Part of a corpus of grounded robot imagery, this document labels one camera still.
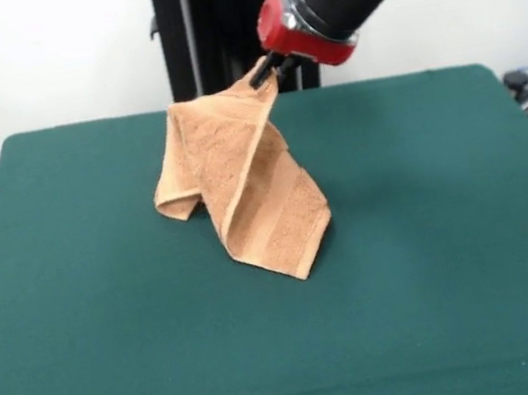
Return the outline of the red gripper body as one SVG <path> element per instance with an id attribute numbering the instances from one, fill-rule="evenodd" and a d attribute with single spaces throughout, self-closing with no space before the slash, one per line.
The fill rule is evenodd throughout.
<path id="1" fill-rule="evenodd" d="M 350 58 L 357 45 L 357 36 L 334 41 L 308 27 L 293 0 L 264 0 L 257 19 L 262 48 L 281 56 L 302 56 L 318 64 L 338 66 Z"/>

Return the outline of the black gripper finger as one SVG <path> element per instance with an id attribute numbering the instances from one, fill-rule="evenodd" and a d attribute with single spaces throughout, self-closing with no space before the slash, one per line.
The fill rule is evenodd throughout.
<path id="1" fill-rule="evenodd" d="M 274 69 L 279 62 L 279 54 L 277 52 L 267 53 L 256 66 L 249 80 L 249 86 L 254 90 L 259 89 L 268 77 L 274 73 Z"/>
<path id="2" fill-rule="evenodd" d="M 293 72 L 293 70 L 298 66 L 298 58 L 296 56 L 283 56 L 283 58 L 277 61 L 274 72 L 276 72 L 276 77 L 284 78 L 286 75 Z"/>

